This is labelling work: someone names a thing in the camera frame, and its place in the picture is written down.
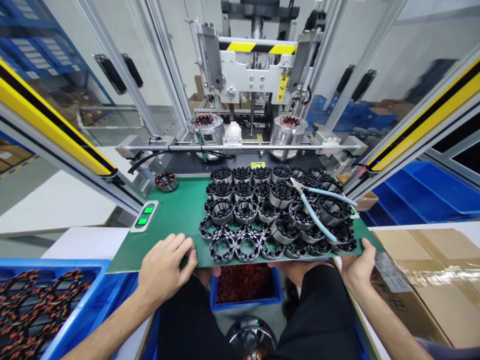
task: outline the black cable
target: black cable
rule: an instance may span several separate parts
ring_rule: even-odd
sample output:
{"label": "black cable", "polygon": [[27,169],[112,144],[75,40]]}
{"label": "black cable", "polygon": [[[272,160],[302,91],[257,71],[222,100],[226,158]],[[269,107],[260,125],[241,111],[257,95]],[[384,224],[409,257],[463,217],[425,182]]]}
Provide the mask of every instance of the black cable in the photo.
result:
{"label": "black cable", "polygon": [[305,102],[301,101],[300,103],[302,105],[307,105],[310,101],[312,101],[312,90],[310,89],[310,85],[308,85],[306,89],[308,90],[308,100]]}
{"label": "black cable", "polygon": [[[169,150],[165,150],[165,151],[155,151],[153,153],[151,153],[150,155],[147,155],[145,156],[144,158],[138,160],[135,164],[132,165],[132,167],[130,168],[130,170],[128,170],[128,173],[129,174],[133,174],[134,171],[140,166],[142,165],[144,162],[146,162],[148,159],[151,159],[153,157],[156,157],[157,155],[162,155],[162,154],[168,154],[168,153],[172,153],[173,151],[170,150],[170,145],[168,146],[168,149]],[[219,153],[219,152],[216,152],[216,151],[210,151],[210,150],[201,150],[201,151],[192,151],[192,150],[180,150],[179,151],[180,153],[205,153],[205,154],[211,154],[213,156],[216,156],[220,159],[226,159],[226,160],[231,160],[233,158],[235,158],[235,155],[225,155],[225,154],[222,154],[222,153]]]}

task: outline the door handle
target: door handle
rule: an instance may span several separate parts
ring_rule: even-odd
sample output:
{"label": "door handle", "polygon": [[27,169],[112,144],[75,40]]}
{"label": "door handle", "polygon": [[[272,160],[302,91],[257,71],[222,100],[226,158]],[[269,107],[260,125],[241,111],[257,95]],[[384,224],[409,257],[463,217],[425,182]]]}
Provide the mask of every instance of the door handle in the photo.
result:
{"label": "door handle", "polygon": [[139,71],[134,64],[134,61],[125,53],[121,56],[123,57],[123,60],[125,60],[126,67],[128,68],[131,77],[135,80],[136,85],[141,88],[144,85],[144,81],[142,80],[142,77],[140,76]]}
{"label": "door handle", "polygon": [[363,75],[360,82],[358,83],[358,86],[356,87],[355,91],[351,95],[351,99],[354,102],[358,101],[365,94],[365,92],[369,88],[370,84],[372,83],[377,73],[378,73],[377,70],[370,69]]}
{"label": "door handle", "polygon": [[[144,82],[134,62],[127,54],[122,54],[121,56],[125,61],[125,64],[132,78],[135,80],[136,85],[139,88],[141,88],[144,85]],[[107,58],[104,54],[93,55],[93,58],[95,59],[97,64],[100,66],[100,69],[103,71],[106,78],[115,89],[116,93],[119,95],[125,94],[127,92],[127,86],[125,85],[124,81],[122,80],[122,77],[120,76],[117,69],[115,68],[113,63],[110,61],[110,59]]]}
{"label": "door handle", "polygon": [[[93,126],[86,125],[84,123],[84,112],[110,112],[110,113],[120,113],[120,112],[137,112],[139,125],[136,126]],[[152,136],[148,127],[145,126],[145,121],[142,115],[140,114],[139,110],[135,106],[80,106],[76,109],[76,121],[78,122],[78,126],[80,129],[89,135],[98,146],[102,146],[100,141],[92,134],[92,131],[103,131],[103,130],[146,130],[148,135]]]}
{"label": "door handle", "polygon": [[350,80],[350,77],[352,76],[352,73],[354,72],[355,65],[350,65],[345,69],[343,72],[343,75],[341,76],[340,81],[338,82],[338,86],[336,87],[337,93],[341,94],[342,91],[345,89],[345,86],[347,86],[347,83]]}

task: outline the green tray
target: green tray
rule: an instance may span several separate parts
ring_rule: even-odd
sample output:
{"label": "green tray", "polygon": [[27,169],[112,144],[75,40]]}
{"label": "green tray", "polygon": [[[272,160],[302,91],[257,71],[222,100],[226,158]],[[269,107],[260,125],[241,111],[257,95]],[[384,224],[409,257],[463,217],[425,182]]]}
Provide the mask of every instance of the green tray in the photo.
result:
{"label": "green tray", "polygon": [[[206,217],[204,204],[207,201],[206,188],[210,183],[208,177],[181,177],[177,178],[178,188],[169,193],[160,192],[154,188],[148,200],[158,200],[159,206],[148,226],[147,231],[131,233],[129,232],[125,240],[118,249],[113,258],[107,273],[137,272],[140,270],[142,260],[150,249],[160,240],[166,238],[169,234],[184,233],[191,237],[195,243],[198,266],[207,268],[219,266],[209,256],[209,242],[205,241],[199,232],[200,222]],[[377,239],[368,230],[362,219],[353,220],[352,227],[355,239],[367,238],[376,247],[379,253],[384,250]],[[359,255],[363,252],[361,243],[352,255]],[[327,253],[323,256],[315,257],[307,254],[302,259],[320,259],[338,256],[334,253]],[[283,255],[276,261],[291,260]],[[262,256],[257,257],[254,263],[266,263]],[[222,265],[243,264],[236,257],[232,261]]]}

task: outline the black pants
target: black pants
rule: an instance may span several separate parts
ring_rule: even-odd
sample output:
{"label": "black pants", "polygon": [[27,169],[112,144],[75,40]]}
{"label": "black pants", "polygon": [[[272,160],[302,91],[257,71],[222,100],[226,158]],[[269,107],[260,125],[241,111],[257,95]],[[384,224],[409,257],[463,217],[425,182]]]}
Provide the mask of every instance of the black pants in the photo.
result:
{"label": "black pants", "polygon": [[[352,311],[339,271],[314,267],[304,276],[300,306],[267,360],[358,359]],[[192,276],[161,307],[157,359],[240,358],[217,326],[207,291]]]}

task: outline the hand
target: hand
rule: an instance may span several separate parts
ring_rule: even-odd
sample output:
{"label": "hand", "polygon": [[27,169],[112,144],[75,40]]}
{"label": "hand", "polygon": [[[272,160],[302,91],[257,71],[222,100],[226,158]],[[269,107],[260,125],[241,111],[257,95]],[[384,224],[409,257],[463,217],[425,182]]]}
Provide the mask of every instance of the hand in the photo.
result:
{"label": "hand", "polygon": [[362,255],[341,258],[341,277],[350,291],[358,287],[371,286],[370,275],[375,266],[377,249],[365,237],[361,239],[361,244],[365,248]]}
{"label": "hand", "polygon": [[220,266],[202,267],[193,271],[193,275],[200,280],[204,287],[207,287],[212,276],[218,278],[221,273],[222,270],[220,270]]}
{"label": "hand", "polygon": [[267,262],[269,268],[277,268],[285,273],[286,277],[290,279],[299,288],[302,287],[304,275],[309,270],[319,265],[327,265],[334,268],[331,263],[325,261],[275,261]]}
{"label": "hand", "polygon": [[[188,263],[180,269],[180,262],[188,256]],[[188,281],[197,266],[197,251],[191,237],[170,234],[160,240],[141,262],[138,274],[138,299],[155,311],[170,299]]]}

